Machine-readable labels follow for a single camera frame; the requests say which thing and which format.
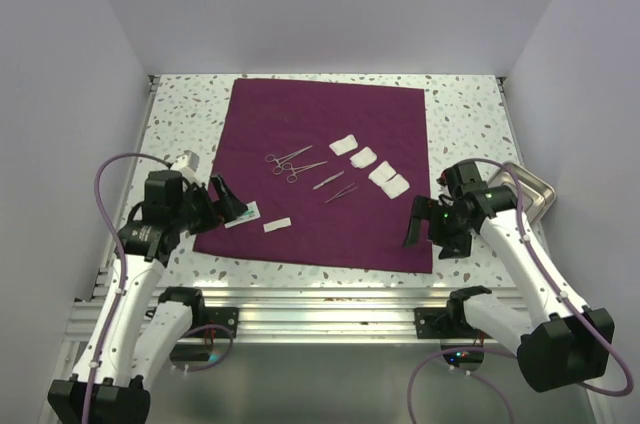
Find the steel tweezers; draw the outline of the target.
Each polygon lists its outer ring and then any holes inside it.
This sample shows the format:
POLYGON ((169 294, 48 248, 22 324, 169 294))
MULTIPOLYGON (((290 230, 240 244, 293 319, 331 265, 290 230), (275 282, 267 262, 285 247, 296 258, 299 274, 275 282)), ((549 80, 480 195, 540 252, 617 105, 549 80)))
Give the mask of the steel tweezers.
POLYGON ((340 191, 338 191, 334 196, 330 197, 328 200, 325 201, 326 204, 329 204, 337 199, 340 199, 342 197, 345 197, 346 195, 348 195, 349 193, 357 190, 358 187, 355 183, 352 183, 348 186, 346 186, 345 188, 341 189, 340 191))

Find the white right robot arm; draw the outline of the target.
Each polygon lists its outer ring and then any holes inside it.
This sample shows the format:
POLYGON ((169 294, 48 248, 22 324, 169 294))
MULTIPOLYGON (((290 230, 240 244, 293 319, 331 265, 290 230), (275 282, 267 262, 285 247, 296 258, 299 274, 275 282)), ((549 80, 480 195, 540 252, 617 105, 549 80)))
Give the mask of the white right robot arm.
POLYGON ((414 198, 405 246, 418 242, 423 224, 441 259, 469 256, 480 237, 502 261, 528 312, 521 315, 490 289, 472 286, 450 293, 441 328, 461 337, 483 332, 498 341, 537 392, 603 376, 614 320, 576 293, 546 254, 523 211, 520 183, 490 185, 473 160, 449 167, 439 182, 448 197, 414 198))

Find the steel instrument tray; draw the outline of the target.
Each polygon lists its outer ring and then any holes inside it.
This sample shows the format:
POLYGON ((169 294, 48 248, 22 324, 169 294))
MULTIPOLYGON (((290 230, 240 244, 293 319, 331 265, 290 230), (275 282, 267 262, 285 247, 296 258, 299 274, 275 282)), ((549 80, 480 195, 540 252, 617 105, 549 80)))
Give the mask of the steel instrument tray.
MULTIPOLYGON (((538 223, 556 200, 554 188, 535 176, 526 168, 515 162, 505 162, 504 166, 511 170, 517 177, 523 192, 523 209, 531 225, 538 223)), ((489 179, 490 187, 505 185, 516 192, 515 183, 511 175, 499 168, 489 179)))

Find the steel forceps clamp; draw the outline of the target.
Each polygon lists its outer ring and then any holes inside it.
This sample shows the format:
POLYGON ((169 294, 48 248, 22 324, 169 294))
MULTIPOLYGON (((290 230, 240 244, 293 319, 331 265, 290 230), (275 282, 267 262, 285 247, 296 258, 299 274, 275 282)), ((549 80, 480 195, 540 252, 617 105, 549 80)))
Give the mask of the steel forceps clamp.
POLYGON ((325 164, 326 164, 326 161, 321 161, 321 162, 316 162, 316 163, 301 165, 301 166, 295 166, 292 163, 285 163, 284 170, 289 173, 286 181, 290 184, 293 184, 298 180, 298 177, 301 173, 312 170, 314 168, 317 168, 325 164))
POLYGON ((275 154, 268 154, 265 156, 264 160, 267 163, 273 163, 274 164, 274 168, 272 169, 272 173, 274 175, 280 175, 285 171, 285 165, 291 161, 293 158, 297 157, 298 155, 308 151, 309 149, 312 148, 312 145, 303 147, 299 150, 296 150, 294 152, 291 152, 287 155, 284 156, 276 156, 275 154))

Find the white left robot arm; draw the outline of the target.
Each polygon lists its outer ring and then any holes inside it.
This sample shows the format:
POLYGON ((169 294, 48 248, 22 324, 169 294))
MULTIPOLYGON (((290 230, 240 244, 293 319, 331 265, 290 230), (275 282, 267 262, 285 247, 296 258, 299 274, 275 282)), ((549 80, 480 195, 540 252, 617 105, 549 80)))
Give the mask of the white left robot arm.
POLYGON ((118 256, 89 342, 70 376, 49 388, 60 422, 143 423, 153 382, 181 339, 234 339, 235 319, 210 319, 197 288, 169 287, 149 304, 182 234, 213 230, 247 209, 218 174, 208 185, 177 169, 148 175, 143 200, 116 234, 118 256))

